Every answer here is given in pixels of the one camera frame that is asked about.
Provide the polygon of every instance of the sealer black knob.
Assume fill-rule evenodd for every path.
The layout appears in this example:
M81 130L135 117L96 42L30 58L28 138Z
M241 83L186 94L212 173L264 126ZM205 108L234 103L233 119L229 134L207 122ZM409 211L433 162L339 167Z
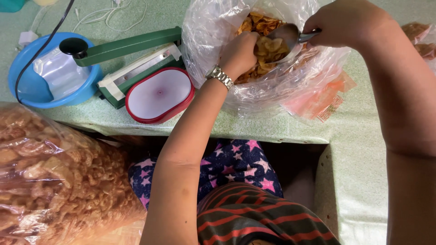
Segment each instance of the sealer black knob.
M88 55L86 53L88 50L88 44L85 40L77 37L64 39L61 44L59 44L59 49L62 53L72 55L73 58L77 60L83 59Z

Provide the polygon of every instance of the green sealer handle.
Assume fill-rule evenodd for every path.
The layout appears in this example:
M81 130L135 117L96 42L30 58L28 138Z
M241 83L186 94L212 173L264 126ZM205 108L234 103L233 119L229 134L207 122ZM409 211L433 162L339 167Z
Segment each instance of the green sealer handle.
M88 48L86 42L80 38L63 40L59 49L72 55L78 66L86 67L124 55L136 53L148 48L176 42L182 39L182 28L175 27L161 31L150 32Z

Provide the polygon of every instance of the metal scoop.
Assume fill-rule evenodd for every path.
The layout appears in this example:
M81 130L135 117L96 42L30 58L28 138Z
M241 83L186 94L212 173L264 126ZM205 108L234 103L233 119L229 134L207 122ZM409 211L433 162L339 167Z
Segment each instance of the metal scoop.
M285 58L273 63L284 63L293 60L303 48L302 44L307 43L307 41L319 33L321 33L321 29L316 29L310 33L302 34L295 24L284 24L283 26L273 30L266 37L269 37L273 40L276 38L282 38L286 45L288 45L289 50L291 50L291 52Z

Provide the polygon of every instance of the hand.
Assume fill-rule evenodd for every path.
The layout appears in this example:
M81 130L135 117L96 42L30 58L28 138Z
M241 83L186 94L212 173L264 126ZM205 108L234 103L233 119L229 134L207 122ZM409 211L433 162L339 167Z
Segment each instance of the hand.
M258 36L256 32L243 31L224 48L218 65L232 81L256 64L253 52Z
M320 28L308 46L351 47L359 51L378 35L387 34L399 25L383 9L367 0L336 0L311 16L303 33Z

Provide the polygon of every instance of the black power cord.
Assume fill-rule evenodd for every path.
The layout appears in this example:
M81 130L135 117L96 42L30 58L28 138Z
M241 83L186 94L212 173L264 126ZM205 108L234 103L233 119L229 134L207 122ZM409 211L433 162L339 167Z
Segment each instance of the black power cord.
M70 12L71 7L73 6L74 0L70 0L70 3L67 6L67 9L65 10L64 16L62 16L61 20L59 21L56 28L53 30L53 32L48 37L47 41L42 45L42 47L36 52L36 54L30 59L30 61L25 65L23 70L21 70L20 74L18 75L17 82L15 83L15 97L17 98L18 102L20 104L23 104L21 102L21 99L18 97L18 82L21 79L21 76L24 74L27 68L32 64L32 62L38 57L38 55L45 49L45 47L48 45L48 43L52 40L56 32L58 31L59 27L61 27L62 23L64 22L65 18L67 17L68 13Z

